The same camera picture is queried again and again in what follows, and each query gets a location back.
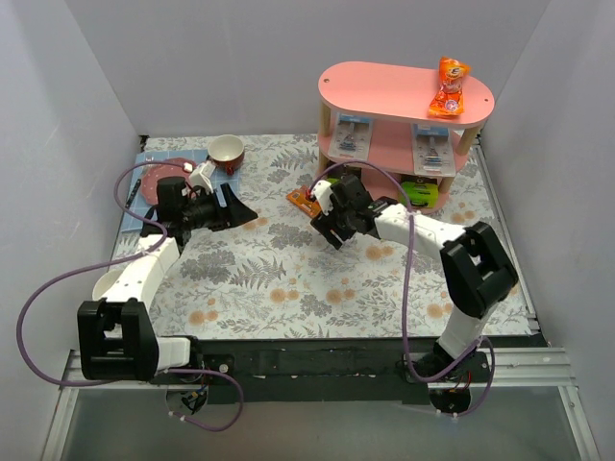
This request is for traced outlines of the orange long snack packet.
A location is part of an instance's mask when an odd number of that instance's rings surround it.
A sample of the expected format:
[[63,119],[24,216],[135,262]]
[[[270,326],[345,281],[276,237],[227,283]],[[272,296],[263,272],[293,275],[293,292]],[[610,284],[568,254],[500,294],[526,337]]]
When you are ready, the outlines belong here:
[[308,188],[305,185],[289,192],[286,195],[286,199],[310,218],[317,216],[321,212],[319,204],[309,197]]

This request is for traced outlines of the blue razor blister pack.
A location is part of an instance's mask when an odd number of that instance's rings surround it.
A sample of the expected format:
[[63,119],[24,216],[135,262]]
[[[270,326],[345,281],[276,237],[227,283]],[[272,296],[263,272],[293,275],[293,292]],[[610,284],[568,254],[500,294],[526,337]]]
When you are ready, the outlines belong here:
[[416,175],[443,178],[455,176],[453,139],[448,128],[413,124],[411,140]]
[[373,133],[374,120],[350,114],[338,114],[329,154],[342,160],[367,160]]

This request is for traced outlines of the orange small razor packet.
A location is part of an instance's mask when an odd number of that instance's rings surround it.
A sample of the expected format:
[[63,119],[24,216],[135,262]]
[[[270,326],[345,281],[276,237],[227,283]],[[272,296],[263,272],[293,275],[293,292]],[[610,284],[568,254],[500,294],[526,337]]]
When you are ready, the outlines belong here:
[[438,91],[430,102],[431,117],[455,117],[464,112],[463,83],[472,67],[461,61],[442,57],[438,67]]

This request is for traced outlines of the black green Gillette razor box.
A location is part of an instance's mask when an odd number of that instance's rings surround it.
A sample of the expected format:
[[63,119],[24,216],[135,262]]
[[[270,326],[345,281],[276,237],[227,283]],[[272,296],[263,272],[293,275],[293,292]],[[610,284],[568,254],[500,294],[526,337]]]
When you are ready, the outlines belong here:
[[343,177],[350,175],[356,176],[357,178],[361,179],[361,171],[362,169],[357,166],[342,165],[336,167],[334,170],[331,170],[329,174],[329,179],[341,180]]

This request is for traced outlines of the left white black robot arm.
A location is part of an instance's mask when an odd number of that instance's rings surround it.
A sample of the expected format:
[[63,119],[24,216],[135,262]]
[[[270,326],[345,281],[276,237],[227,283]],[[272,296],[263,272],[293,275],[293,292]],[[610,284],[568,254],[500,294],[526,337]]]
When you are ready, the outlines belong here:
[[168,369],[185,384],[203,376],[205,362],[196,339],[157,335],[151,304],[193,231],[233,229],[258,215],[226,182],[208,192],[188,186],[183,177],[163,178],[157,196],[143,218],[134,260],[101,295],[78,309],[81,368],[89,380],[149,381]]

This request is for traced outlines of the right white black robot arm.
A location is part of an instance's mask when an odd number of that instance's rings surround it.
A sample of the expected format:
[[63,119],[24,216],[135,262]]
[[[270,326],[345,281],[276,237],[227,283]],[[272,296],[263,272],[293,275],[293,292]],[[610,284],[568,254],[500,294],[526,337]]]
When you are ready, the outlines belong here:
[[440,260],[454,307],[432,352],[407,366],[420,382],[453,382],[467,374],[468,355],[483,342],[496,304],[519,280],[494,230],[483,222],[470,227],[444,223],[388,197],[375,200],[353,175],[316,182],[307,196],[321,208],[312,226],[335,248],[361,233]]

